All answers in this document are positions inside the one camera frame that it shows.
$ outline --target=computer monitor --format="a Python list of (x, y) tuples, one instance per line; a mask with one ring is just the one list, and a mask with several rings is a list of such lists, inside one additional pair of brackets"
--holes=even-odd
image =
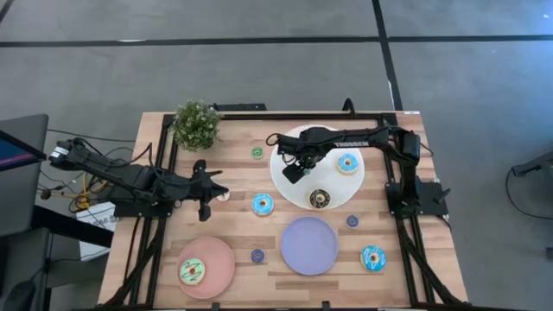
[(0, 130), (0, 172), (46, 160), (40, 150)]

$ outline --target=green plant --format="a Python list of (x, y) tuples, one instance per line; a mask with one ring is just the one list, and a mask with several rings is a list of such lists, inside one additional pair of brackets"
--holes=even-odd
[(208, 149), (219, 140), (217, 124), (220, 116), (203, 100), (188, 100), (179, 106), (172, 126), (175, 142), (188, 151)]

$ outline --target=wooden tabletop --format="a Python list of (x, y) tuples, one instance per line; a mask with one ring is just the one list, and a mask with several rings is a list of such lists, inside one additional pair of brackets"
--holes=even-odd
[[(148, 143), (154, 146), (158, 144), (163, 114), (143, 114), (134, 156), (144, 150)], [(397, 112), (397, 121), (400, 126), (415, 131), (424, 143), (428, 143), (420, 114)], [(304, 124), (323, 124), (336, 129), (376, 126), (376, 122), (371, 120), (221, 121), (219, 134), (222, 142), (198, 153), (179, 150), (175, 169), (178, 175), (189, 177), (195, 161), (206, 159), (208, 171), (224, 171), (213, 179), (230, 189), (231, 198), (227, 202), (212, 200), (212, 217), (205, 223), (198, 221), (197, 202), (185, 202), (168, 219), (155, 308), (209, 308), (213, 301), (220, 302), (222, 308), (319, 308), (322, 301), (330, 301), (337, 308), (410, 305), (396, 225), (388, 213), (386, 203), (384, 184), (387, 177), (381, 151), (360, 149), (365, 160), (365, 180), (351, 200), (333, 210), (310, 212), (294, 206), (275, 189), (269, 171), (272, 147), (265, 145), (265, 138), (271, 133), (286, 133)], [(164, 167), (168, 165), (171, 139), (168, 142)], [(251, 149), (257, 146), (264, 149), (261, 160), (251, 158)], [(138, 163), (148, 164), (147, 159)], [(422, 153), (417, 173), (423, 181), (436, 178), (434, 164), (426, 150)], [(259, 193), (270, 194), (275, 200), (275, 210), (269, 217), (258, 217), (251, 211), (251, 200)], [(346, 217), (349, 214), (359, 217), (359, 228), (347, 228)], [(325, 219), (338, 234), (338, 258), (333, 268), (320, 276), (295, 273), (283, 261), (279, 249), (286, 225), (305, 215)], [(455, 296), (466, 300), (449, 229), (434, 216), (422, 216), (419, 221), (430, 266)], [(134, 224), (135, 219), (122, 219), (117, 225), (100, 291), (100, 303), (111, 298), (121, 286)], [(135, 254), (141, 228), (142, 223), (137, 231)], [(150, 236), (155, 228), (156, 225), (153, 225)], [(208, 301), (196, 300), (184, 294), (176, 272), (176, 261), (182, 249), (193, 239), (202, 236), (214, 236), (225, 241), (232, 248), (236, 260), (231, 285), (223, 294)], [(388, 257), (387, 265), (379, 273), (366, 272), (359, 262), (359, 251), (369, 244), (380, 246)], [(255, 248), (265, 251), (262, 264), (251, 261), (251, 251)], [(413, 266), (419, 301), (424, 301), (420, 272), (414, 262)], [(139, 302), (145, 300), (148, 279), (149, 267), (143, 273)]]

